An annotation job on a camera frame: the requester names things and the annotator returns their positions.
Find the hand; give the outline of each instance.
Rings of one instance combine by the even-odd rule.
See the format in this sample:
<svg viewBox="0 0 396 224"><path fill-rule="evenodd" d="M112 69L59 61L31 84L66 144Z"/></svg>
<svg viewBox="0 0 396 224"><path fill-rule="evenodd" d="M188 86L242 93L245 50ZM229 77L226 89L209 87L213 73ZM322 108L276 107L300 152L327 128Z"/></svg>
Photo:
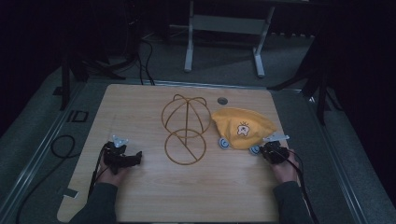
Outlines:
<svg viewBox="0 0 396 224"><path fill-rule="evenodd" d="M290 151L289 161L298 167L299 163L294 159L294 150L290 149ZM283 161L280 164L271 164L271 168L273 169L275 178L279 184L288 181L297 181L297 171L288 161Z"/></svg>
<svg viewBox="0 0 396 224"><path fill-rule="evenodd" d="M129 173L129 170L129 167L119 168L119 172L114 175L110 168L105 164L104 156L102 155L102 159L100 160L100 169L98 171L99 177L97 178L96 183L108 183L119 187L122 180L124 180L125 176Z"/></svg>

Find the circular hole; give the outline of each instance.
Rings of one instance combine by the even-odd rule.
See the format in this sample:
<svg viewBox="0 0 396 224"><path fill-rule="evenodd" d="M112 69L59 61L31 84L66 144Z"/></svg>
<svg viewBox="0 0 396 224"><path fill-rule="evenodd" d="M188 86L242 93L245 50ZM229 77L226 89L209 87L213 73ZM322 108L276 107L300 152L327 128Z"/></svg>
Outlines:
<svg viewBox="0 0 396 224"><path fill-rule="evenodd" d="M227 100L227 98L225 98L225 97L220 97L220 98L218 99L218 103L219 103L220 105L227 105L227 104L228 104L228 100Z"/></svg>

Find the wire frame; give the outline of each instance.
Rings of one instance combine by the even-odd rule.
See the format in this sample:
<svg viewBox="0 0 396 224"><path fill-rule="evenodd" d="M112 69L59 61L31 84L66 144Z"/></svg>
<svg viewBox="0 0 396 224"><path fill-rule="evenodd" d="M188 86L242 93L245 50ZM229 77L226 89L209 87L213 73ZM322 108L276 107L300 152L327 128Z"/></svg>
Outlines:
<svg viewBox="0 0 396 224"><path fill-rule="evenodd" d="M196 108L197 107L196 105L203 106L207 111L207 115L209 115L208 123L206 126L203 123L202 114L199 113L198 109ZM185 111L181 111L184 112L185 114L184 116L185 122L183 123L184 127L178 127L175 130L172 130L172 128L170 128L171 119L177 119L176 114L177 112L180 112L180 110L182 109L185 109ZM170 112L170 114L167 117L165 115L166 111ZM199 124L198 125L199 130L194 130L189 127L191 125L191 123L189 122L191 119L190 112L193 113L193 115L197 118ZM206 99L204 99L203 97L187 98L180 94L176 94L173 97L173 100L163 108L162 123L166 131L169 132L169 135L164 144L165 153L166 156L169 158L169 160L179 165L191 165L198 162L201 158L204 157L206 152L206 141L203 137L203 134L207 131L207 129L210 127L211 124L210 110L207 107ZM169 152L170 148L168 148L168 145L170 139L172 139L173 137L178 139L180 144L191 155L192 161L179 161L178 159L170 155L171 153ZM199 138L202 140L204 147L201 150L201 154L197 156L195 155L196 152L194 152L191 149L191 146L189 146L189 139L199 139Z"/></svg>

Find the printed logo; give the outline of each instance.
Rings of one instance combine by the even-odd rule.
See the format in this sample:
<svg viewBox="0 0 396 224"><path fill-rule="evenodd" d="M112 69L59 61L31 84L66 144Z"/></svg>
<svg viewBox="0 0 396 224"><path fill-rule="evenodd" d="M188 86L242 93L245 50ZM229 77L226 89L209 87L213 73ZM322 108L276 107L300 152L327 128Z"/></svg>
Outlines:
<svg viewBox="0 0 396 224"><path fill-rule="evenodd" d="M241 125L238 126L238 135L248 136L249 127L246 122L242 122Z"/></svg>

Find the wooden table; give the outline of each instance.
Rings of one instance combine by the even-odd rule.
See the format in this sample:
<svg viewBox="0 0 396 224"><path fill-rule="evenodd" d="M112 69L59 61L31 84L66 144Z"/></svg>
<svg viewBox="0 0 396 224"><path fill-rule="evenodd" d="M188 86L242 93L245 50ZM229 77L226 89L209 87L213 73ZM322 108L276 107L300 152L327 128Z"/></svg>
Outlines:
<svg viewBox="0 0 396 224"><path fill-rule="evenodd" d="M88 189L99 152L112 134L129 138L127 155L142 150L142 163L132 167L119 189L116 204L121 222L257 222L277 221L273 195L276 180L262 155L248 150L221 149L219 133L204 106L194 106L206 132L189 139L189 144L206 152L192 165L179 165L165 153L170 133L163 127L162 112L167 111L176 94L203 97L213 113L228 107L240 107L264 114L283 133L269 91L223 88L110 85L98 109L91 131L71 178L69 188L76 198L64 197L58 211L61 221L69 221L87 202ZM225 97L227 105L218 99ZM190 108L188 126L198 130L197 118ZM183 129L186 111L181 107L170 119L168 128ZM171 141L167 148L174 148ZM185 149L171 152L177 157Z"/></svg>

